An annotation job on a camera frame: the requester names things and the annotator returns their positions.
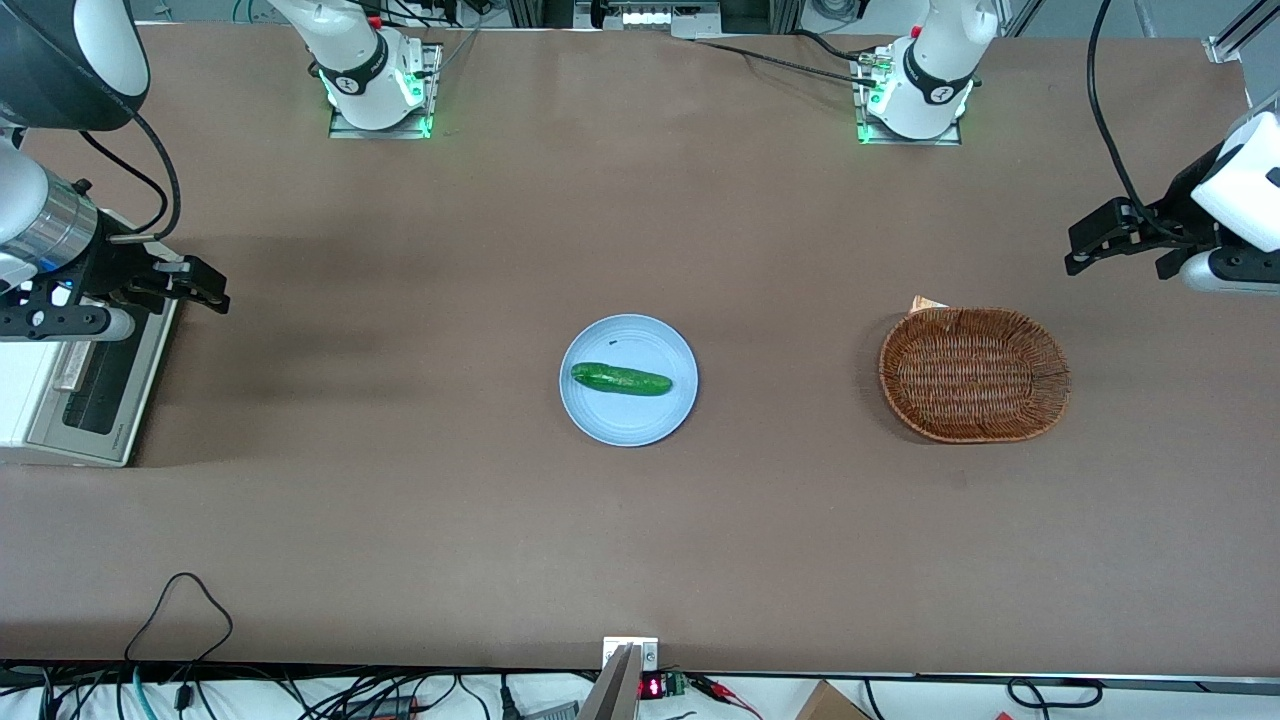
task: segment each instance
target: connector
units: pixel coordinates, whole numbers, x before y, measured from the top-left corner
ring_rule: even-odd
[[[183,684],[173,693],[173,708],[182,711],[191,707],[191,685]]]

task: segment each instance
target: cucumber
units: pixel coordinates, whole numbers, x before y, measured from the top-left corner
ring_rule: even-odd
[[[579,363],[570,373],[575,380],[600,392],[657,397],[671,391],[671,378],[604,363]]]

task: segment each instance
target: wire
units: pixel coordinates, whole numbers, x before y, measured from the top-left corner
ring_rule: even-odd
[[[443,63],[440,63],[440,67],[436,68],[434,73],[428,73],[428,77],[431,77],[433,74],[435,76],[442,74],[444,72],[444,68],[448,68],[449,64],[453,63],[453,59],[458,56],[458,53],[462,53],[462,49],[470,45],[471,41],[475,40],[475,36],[480,35],[480,26],[483,24],[484,24],[484,15],[476,15],[476,27],[471,28],[471,32],[468,32],[467,36],[462,38],[462,42],[460,42],[458,46],[453,49],[453,53],[449,53],[449,56],[445,58]]]
[[[480,700],[480,696],[477,696],[476,693],[471,692],[471,688],[468,688],[467,684],[462,682],[462,675],[454,675],[454,679],[458,680],[458,687],[462,688],[462,692],[465,692],[468,696],[476,698],[476,702],[480,703],[480,707],[484,710],[484,720],[492,720],[489,717],[489,706],[485,703],[485,701]]]
[[[90,685],[88,692],[84,693],[84,697],[81,697],[79,689],[76,691],[76,710],[72,710],[72,715],[70,717],[68,717],[68,720],[77,720],[79,717],[81,710],[83,710],[84,703],[88,702],[88,698],[93,696],[93,691],[97,689],[97,687],[102,683],[104,678],[106,678],[106,670],[102,670],[101,673],[97,674],[97,678],[93,680],[93,684]]]
[[[147,220],[146,223],[143,223],[140,228],[137,228],[136,232],[145,233],[148,229],[151,229],[156,223],[159,223],[160,218],[164,218],[164,214],[169,210],[169,196],[165,193],[164,188],[160,187],[160,183],[157,183],[156,181],[151,179],[142,170],[134,168],[133,165],[131,165],[128,163],[125,163],[115,152],[111,152],[110,150],[108,150],[92,135],[90,135],[87,132],[82,132],[81,137],[83,137],[84,142],[90,143],[90,146],[92,146],[93,150],[97,150],[99,152],[101,152],[102,155],[105,155],[108,160],[110,160],[110,161],[115,163],[116,165],[119,165],[122,170],[124,170],[124,172],[129,173],[131,176],[133,176],[133,177],[138,178],[140,181],[142,181],[143,184],[146,184],[152,191],[155,191],[156,196],[160,197],[160,209],[156,210],[155,217],[152,217],[150,220]]]
[[[845,76],[840,73],[833,73],[831,70],[823,70],[818,68],[810,68],[809,65],[801,65],[799,63],[792,63],[791,60],[781,60],[778,58],[769,58],[768,55],[760,55],[759,53],[753,53],[751,50],[744,50],[741,47],[731,47],[728,45],[719,45],[718,42],[705,42],[705,41],[692,41],[695,45],[701,45],[705,47],[714,47],[717,50],[727,50],[730,53],[737,53],[745,58],[755,58],[756,60],[764,60],[765,63],[773,63],[774,65],[782,65],[783,68],[791,68],[792,70],[799,70],[803,73],[809,73],[820,77],[828,77],[832,79],[840,79],[844,82],[851,82],[854,85],[863,85],[867,87],[874,87],[876,81],[870,78],[859,78],[854,76]]]
[[[223,633],[223,637],[219,638],[219,641],[215,642],[214,644],[209,646],[209,650],[197,655],[196,659],[191,661],[191,664],[195,665],[196,662],[205,660],[215,650],[223,647],[223,643],[225,643],[232,637],[232,632],[236,630],[236,621],[232,620],[232,614],[228,612],[225,607],[223,607],[223,603],[218,602],[218,600],[214,598],[212,593],[209,592],[209,588],[205,587],[205,580],[200,579],[200,575],[184,570],[182,573],[174,573],[169,578],[169,582],[164,584],[164,589],[160,591],[160,597],[156,600],[156,606],[151,609],[151,615],[147,615],[146,623],[142,623],[142,626],[138,628],[138,632],[133,633],[133,638],[129,639],[129,644],[124,646],[125,662],[134,662],[134,660],[129,657],[129,651],[133,650],[134,643],[138,642],[138,638],[141,638],[142,634],[147,632],[147,629],[151,626],[151,623],[156,619],[156,614],[160,612],[160,606],[164,605],[164,598],[169,594],[169,588],[172,588],[173,584],[180,580],[182,578],[191,578],[197,585],[200,585],[200,592],[205,593],[205,600],[207,600],[209,603],[212,605],[214,609],[223,615],[223,619],[227,620],[227,632]]]
[[[1183,237],[1174,231],[1166,228],[1156,220],[1156,215],[1147,209],[1138,197],[1138,190],[1133,184],[1133,178],[1129,177],[1129,170],[1124,167],[1124,160],[1120,159],[1120,150],[1116,147],[1116,141],[1111,137],[1111,131],[1107,128],[1107,120],[1102,117],[1102,106],[1098,105],[1098,86],[1097,86],[1097,54],[1098,54],[1098,37],[1102,35],[1102,23],[1107,19],[1107,10],[1111,9],[1111,0],[1102,0],[1098,5],[1098,17],[1093,20],[1093,31],[1089,33],[1089,51],[1085,59],[1084,81],[1085,88],[1089,94],[1089,109],[1093,111],[1093,120],[1098,126],[1098,132],[1102,135],[1102,142],[1107,146],[1107,154],[1111,155],[1111,164],[1115,165],[1116,174],[1120,176],[1120,183],[1124,186],[1125,195],[1129,197],[1129,202],[1133,204],[1134,211],[1146,220],[1156,232],[1166,237],[1181,241]]]
[[[796,28],[796,29],[791,31],[791,35],[799,35],[800,37],[808,37],[809,40],[817,42],[823,50],[826,50],[827,53],[829,53],[829,54],[840,58],[841,60],[856,61],[858,58],[861,56],[864,53],[872,53],[877,47],[876,45],[872,45],[870,47],[863,47],[861,50],[854,50],[851,53],[845,53],[844,50],[840,50],[835,45],[827,42],[827,38],[823,37],[823,36],[820,36],[820,35],[818,35],[817,32],[809,32],[808,29],[804,29],[804,28]]]
[[[106,96],[110,97],[111,101],[115,102],[122,110],[124,110],[124,114],[127,114],[134,123],[137,123],[138,127],[142,128],[142,132],[146,133],[147,140],[151,141],[151,145],[155,146],[156,152],[160,155],[160,161],[164,163],[165,174],[169,176],[169,191],[170,195],[173,195],[173,213],[169,215],[169,222],[165,223],[165,227],[155,234],[155,240],[159,241],[169,237],[169,234],[173,233],[174,228],[178,227],[178,219],[182,217],[182,190],[178,187],[178,170],[175,170],[173,167],[173,160],[169,158],[169,151],[165,150],[164,143],[160,142],[160,136],[157,136],[156,132],[151,129],[151,126],[145,119],[142,119],[142,115],[138,114],[137,110],[134,110],[128,102],[124,101],[123,97],[120,97],[120,94],[118,94],[110,85],[108,85],[97,74],[90,72],[74,58],[72,58],[72,55],[67,50],[64,50],[60,45],[58,45],[58,42],[54,41],[54,38],[50,37],[49,33],[41,26],[37,26],[31,19],[31,15],[28,15],[27,12],[22,9],[22,6],[14,5],[12,3],[6,4],[5,6],[9,9],[9,13],[18,19],[18,22],[27,26],[27,29],[38,36],[40,40],[45,45],[47,45],[50,50],[60,55],[70,68],[73,68],[77,73],[81,74],[81,77],[83,77],[91,85],[93,85],[99,90],[99,92],[106,94]]]
[[[876,702],[876,691],[872,689],[870,678],[863,678],[863,687],[867,688],[867,703],[872,706],[876,720],[884,720],[884,715],[881,714],[879,705]]]
[[[142,706],[142,714],[147,716],[147,720],[159,720],[155,710],[151,710],[146,693],[142,692],[142,673],[137,665],[133,666],[133,694],[138,696],[138,705]]]
[[[435,22],[435,23],[448,23],[449,22],[449,20],[447,20],[444,18],[425,18],[422,15],[417,15],[415,13],[410,13],[410,12],[407,12],[408,8],[406,8],[406,12],[402,13],[399,10],[392,10],[390,8],[379,8],[378,5],[374,5],[374,4],[370,4],[370,3],[364,3],[362,0],[347,0],[347,3],[351,3],[352,5],[360,5],[361,8],[364,8],[366,10],[374,10],[375,13],[385,13],[387,15],[393,17],[393,18],[406,18],[406,19],[411,19],[411,20],[419,20],[421,23],[431,23],[431,22]]]
[[[200,696],[200,705],[205,706],[205,712],[209,714],[209,720],[218,720],[218,716],[214,715],[212,706],[209,705],[209,698],[205,697],[205,687],[200,684],[200,676],[198,675],[196,676],[196,694]]]
[[[426,23],[448,23],[448,24],[451,24],[453,27],[462,27],[458,23],[451,20],[449,18],[426,18],[426,17],[419,15],[413,10],[410,10],[408,5],[406,5],[404,3],[401,3],[401,0],[396,0],[396,4],[399,5],[401,10],[404,10],[412,19],[415,19],[415,20],[422,23],[422,24],[426,24]]]
[[[764,720],[764,717],[760,716],[760,714],[756,712],[756,710],[754,707],[751,707],[750,705],[748,705],[742,700],[731,700],[731,701],[728,701],[728,703],[732,705],[733,707],[741,707],[742,710],[750,712],[751,715],[755,715],[755,720]]]
[[[1044,720],[1051,720],[1048,716],[1050,708],[1084,710],[1085,707],[1093,707],[1094,705],[1102,702],[1102,683],[1098,683],[1097,680],[1085,680],[1085,683],[1091,688],[1093,688],[1093,692],[1096,694],[1089,700],[1082,702],[1048,702],[1044,700],[1044,696],[1041,694],[1039,688],[1036,687],[1036,683],[1028,680],[1027,678],[1010,678],[1009,683],[1005,685],[1005,692],[1009,693],[1009,700],[1016,702],[1018,705],[1028,710],[1039,710],[1044,715]],[[1032,691],[1032,694],[1036,697],[1036,700],[1027,701],[1018,697],[1018,693],[1014,692],[1015,687],[1027,688]]]

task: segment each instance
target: metal frame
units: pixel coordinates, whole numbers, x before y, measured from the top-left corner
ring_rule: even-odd
[[[1271,20],[1280,17],[1280,0],[1258,0],[1245,8],[1234,20],[1204,41],[1208,59],[1230,63],[1240,59],[1240,49],[1262,33]]]

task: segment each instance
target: wicker basket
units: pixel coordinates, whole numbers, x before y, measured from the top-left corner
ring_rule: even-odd
[[[1057,423],[1071,393],[1048,331],[1001,307],[911,313],[884,338],[879,377],[893,413],[938,442],[1033,438]]]

